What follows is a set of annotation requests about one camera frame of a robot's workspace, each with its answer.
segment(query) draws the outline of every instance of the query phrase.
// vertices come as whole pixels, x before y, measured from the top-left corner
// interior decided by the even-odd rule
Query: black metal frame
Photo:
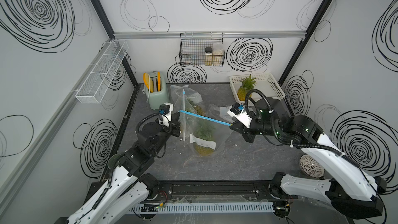
[[[304,48],[306,47],[307,43],[310,41],[310,38],[314,31],[316,30],[316,27],[318,26],[319,22],[321,22],[323,15],[329,8],[332,0],[323,0],[321,5],[319,6],[318,10],[316,11],[316,14],[314,18],[312,19],[310,25],[308,26],[307,29],[307,34],[305,39],[300,42],[293,53],[293,56],[291,57],[289,63],[287,64],[285,70],[283,71],[281,78],[279,79],[279,85],[282,86],[282,84],[285,82],[287,76],[289,76],[290,71],[294,67],[294,65],[297,62],[297,59],[300,57],[301,53],[303,52]]]
[[[201,195],[241,195],[248,201],[268,200],[271,202],[286,202],[289,198],[297,199],[296,195],[281,196],[276,199],[270,194],[268,186],[271,180],[251,180],[251,181],[159,181],[159,190],[167,194],[167,198],[171,201],[178,201],[185,198],[187,201],[194,201]],[[91,184],[87,192],[86,203],[104,182],[95,182]],[[129,191],[132,186],[128,187],[125,192]],[[154,203],[164,201],[162,195],[157,195],[150,202],[147,200],[142,203]]]
[[[98,15],[103,27],[105,28],[105,30],[106,30],[106,32],[108,34],[108,37],[109,38],[114,38],[113,28],[112,28],[112,26],[111,26],[111,24],[109,22],[108,17],[106,16],[106,13],[105,13],[102,5],[101,5],[100,0],[91,0],[91,2],[93,4],[93,7],[94,7],[95,11],[97,12],[97,15]],[[297,46],[293,56],[291,57],[289,63],[287,64],[284,72],[282,73],[281,78],[279,79],[279,85],[282,85],[285,82],[286,78],[288,77],[288,75],[291,72],[292,68],[294,67],[296,61],[298,60],[298,58],[300,57],[300,55],[303,52],[304,48],[306,47],[307,43],[309,42],[312,34],[316,30],[316,27],[318,26],[319,22],[321,21],[323,15],[327,11],[327,9],[328,9],[329,5],[331,4],[331,2],[332,2],[332,0],[323,0],[322,1],[320,7],[318,8],[314,18],[312,19],[312,21],[311,21],[311,23],[310,23],[310,25],[309,25],[309,27],[307,29],[306,38],[302,42],[300,42],[300,44]],[[114,146],[112,147],[111,155],[115,154],[117,152],[119,146],[120,146],[121,140],[123,138],[124,132],[125,132],[126,127],[127,127],[127,123],[129,121],[129,118],[130,118],[130,115],[131,115],[131,112],[132,112],[132,108],[134,106],[135,100],[137,99],[138,91],[140,89],[140,84],[138,84],[138,82],[137,82],[137,80],[136,80],[136,78],[135,78],[135,76],[134,76],[134,74],[133,74],[133,72],[131,70],[131,67],[128,64],[128,62],[126,61],[126,59],[122,60],[122,64],[123,64],[123,67],[126,70],[127,75],[129,76],[129,78],[130,78],[130,80],[131,80],[131,82],[132,82],[132,84],[134,86],[134,91],[133,91],[132,97],[130,98],[130,102],[129,102],[127,110],[126,110],[125,117],[124,117],[124,119],[122,121],[122,124],[121,124],[121,126],[119,128],[119,131],[118,131],[117,138],[115,140]],[[289,102],[285,101],[285,103],[286,103],[291,115],[294,115],[294,113],[293,113],[293,111],[292,111],[292,109],[290,107]],[[107,172],[108,172],[108,170],[105,169],[104,173],[102,175],[101,181],[105,180]],[[176,189],[178,189],[178,187],[180,187],[180,188],[186,187],[187,184],[189,184],[189,187],[190,187],[189,190],[190,191],[195,190],[196,189],[195,188],[196,187],[195,183],[196,184],[200,184],[201,187],[205,187],[205,188],[206,188],[206,186],[204,186],[203,184],[209,184],[209,185],[213,184],[214,185],[216,183],[216,184],[220,184],[221,188],[222,187],[226,188],[226,185],[229,185],[229,187],[230,187],[231,183],[232,184],[233,183],[237,183],[238,184],[237,187],[242,187],[242,189],[243,189],[245,186],[242,186],[241,184],[248,184],[249,183],[249,184],[252,184],[252,187],[254,187],[254,184],[259,183],[259,182],[268,182],[269,183],[269,181],[207,181],[207,182],[203,182],[203,181],[202,182],[200,182],[200,181],[161,181],[161,183],[163,185],[170,185],[171,184],[173,186],[173,188],[174,188],[172,190],[172,192],[174,192]],[[97,191],[96,183],[94,183],[93,186],[94,187],[91,187],[90,189]]]

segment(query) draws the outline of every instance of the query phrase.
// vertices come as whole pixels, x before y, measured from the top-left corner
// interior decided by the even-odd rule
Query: white plastic basket
[[[100,103],[129,49],[126,41],[113,40],[76,94],[81,103]]]
[[[242,85],[242,82],[240,81],[248,76],[249,75],[236,75],[229,77],[229,82],[230,82],[229,85],[231,86],[232,93],[234,94],[236,102],[240,104],[244,103],[244,101],[240,101],[238,98],[238,89]],[[283,97],[285,97],[285,93],[282,91],[278,82],[271,73],[265,72],[265,73],[252,74],[251,77],[252,78],[256,77],[255,81],[257,83],[254,86],[254,88],[263,92],[267,97],[271,97],[278,100],[281,100],[283,99]],[[258,95],[257,93],[253,93],[251,97],[255,102],[261,99],[261,96]],[[251,101],[249,101],[248,105],[249,107],[253,106]]]

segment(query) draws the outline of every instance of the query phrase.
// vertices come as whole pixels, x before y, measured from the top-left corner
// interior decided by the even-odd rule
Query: wire basket
[[[225,51],[206,55],[205,48],[212,47],[214,43],[223,43],[223,33],[181,33],[180,65],[190,64],[199,66],[222,67],[224,65]]]
[[[113,40],[76,94],[81,103],[100,103],[129,49],[126,41]]]

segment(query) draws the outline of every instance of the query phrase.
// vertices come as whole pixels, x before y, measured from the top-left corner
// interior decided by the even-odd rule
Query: ziplock bag
[[[202,96],[195,90],[188,88],[188,85],[183,87],[171,85],[170,92],[174,103],[173,112],[182,110],[206,116],[206,108]]]
[[[230,124],[187,111],[180,111],[183,136],[191,150],[199,156],[214,156],[224,148],[231,135]]]

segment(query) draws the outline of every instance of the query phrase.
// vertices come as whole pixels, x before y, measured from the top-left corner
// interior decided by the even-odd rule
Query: white mesh ball
[[[310,177],[319,178],[324,175],[325,169],[310,155],[303,155],[300,158],[300,169]]]

